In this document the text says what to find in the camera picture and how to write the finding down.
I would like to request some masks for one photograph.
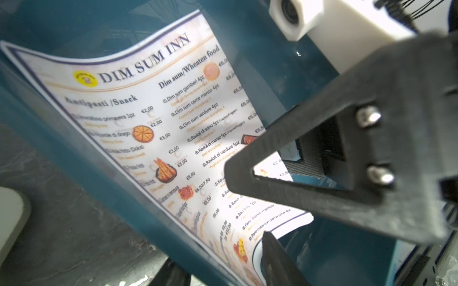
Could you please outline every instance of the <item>menu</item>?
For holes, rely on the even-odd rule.
[[[263,285],[262,234],[310,223],[303,210],[231,193],[224,162],[264,132],[200,11],[135,46],[67,59],[2,41],[3,52],[146,200],[242,285]],[[291,180],[278,153],[255,173]]]

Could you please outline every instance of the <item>white plastic housing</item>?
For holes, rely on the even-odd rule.
[[[281,3],[281,0],[271,1],[269,14],[276,15],[272,18],[288,40],[297,41],[297,37],[292,37],[294,31],[292,29],[287,31],[285,28],[288,26],[284,25],[284,21],[288,20],[283,15],[281,4],[277,12],[271,12],[271,9],[277,7],[272,5],[273,2]],[[298,5],[295,7],[301,23],[300,17],[303,14],[299,13],[298,7],[301,11],[307,10],[307,5],[314,1],[292,2]],[[322,2],[324,13],[307,35],[339,73],[343,73],[382,46],[415,36],[413,31],[392,19],[384,8],[375,8],[372,0],[322,0]],[[279,20],[279,13],[283,17],[282,21]],[[302,19],[303,22],[309,20],[310,18]]]
[[[315,27],[323,16],[323,0],[291,0],[297,11],[299,22],[290,23],[283,14],[282,0],[271,0],[269,15],[288,41],[299,41],[305,33]]]

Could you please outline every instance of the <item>metal screw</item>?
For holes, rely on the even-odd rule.
[[[362,107],[356,112],[356,121],[361,128],[374,125],[381,117],[380,110],[373,105]]]
[[[439,277],[436,277],[436,285],[437,286],[445,286],[445,281]]]
[[[369,180],[378,185],[387,186],[394,182],[393,173],[385,167],[370,166],[366,172]]]

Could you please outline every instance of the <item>paper menu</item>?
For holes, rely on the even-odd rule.
[[[83,136],[241,284],[262,285],[263,231],[313,217],[228,191],[224,162],[264,127],[199,11],[97,59],[1,48]],[[277,153],[260,175],[291,179]]]

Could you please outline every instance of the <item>white object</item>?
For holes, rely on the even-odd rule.
[[[315,27],[323,17],[322,0],[291,0],[297,11],[298,23],[288,21],[282,8],[282,0],[271,0],[269,15],[278,25],[288,41],[299,41],[305,33]]]
[[[270,10],[277,7],[272,2],[279,1],[271,1],[271,16],[273,12]],[[298,7],[307,9],[309,1],[295,0],[293,4],[297,2],[301,2],[301,6],[296,7],[299,23],[308,21],[307,18],[300,19]],[[370,0],[323,0],[323,11],[316,26],[307,35],[339,73],[382,46],[415,36],[413,31],[391,18],[384,8],[377,9]],[[278,10],[276,17],[272,18],[286,38],[291,40],[291,31],[285,32],[283,23],[278,19],[279,13],[283,14],[283,10]]]
[[[0,187],[0,265],[30,215],[30,202],[12,189]]]

